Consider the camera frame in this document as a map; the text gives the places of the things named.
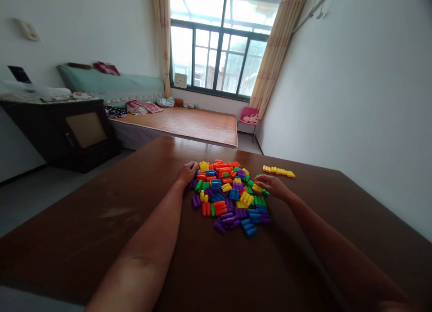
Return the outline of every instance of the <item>window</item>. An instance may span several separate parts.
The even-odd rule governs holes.
[[[249,100],[280,0],[171,0],[171,85]]]

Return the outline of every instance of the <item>wooden cabinet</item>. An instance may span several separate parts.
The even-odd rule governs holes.
[[[0,102],[47,163],[86,173],[119,153],[103,100]]]

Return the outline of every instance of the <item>gray floor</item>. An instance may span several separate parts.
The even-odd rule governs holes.
[[[261,154],[257,140],[255,139],[255,142],[252,143],[252,136],[249,134],[238,134],[238,149]],[[123,149],[120,155],[87,174],[47,167],[1,187],[0,237],[45,210],[132,152],[132,150]],[[83,309],[82,306],[0,286],[0,311],[77,312]]]

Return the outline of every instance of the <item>light switch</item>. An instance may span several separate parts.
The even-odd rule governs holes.
[[[15,22],[17,23],[19,30],[21,31],[24,38],[33,40],[33,41],[40,41],[41,38],[36,32],[35,27],[30,22],[26,22],[20,19],[15,19]]]

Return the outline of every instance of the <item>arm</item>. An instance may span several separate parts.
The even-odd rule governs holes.
[[[183,166],[174,185],[106,273],[86,312],[153,309],[176,246],[183,190],[197,169],[194,162]]]
[[[390,305],[395,307],[410,303],[405,294],[372,261],[278,178],[261,175],[255,181],[258,186],[288,204],[322,265],[350,303],[367,311],[380,311]]]

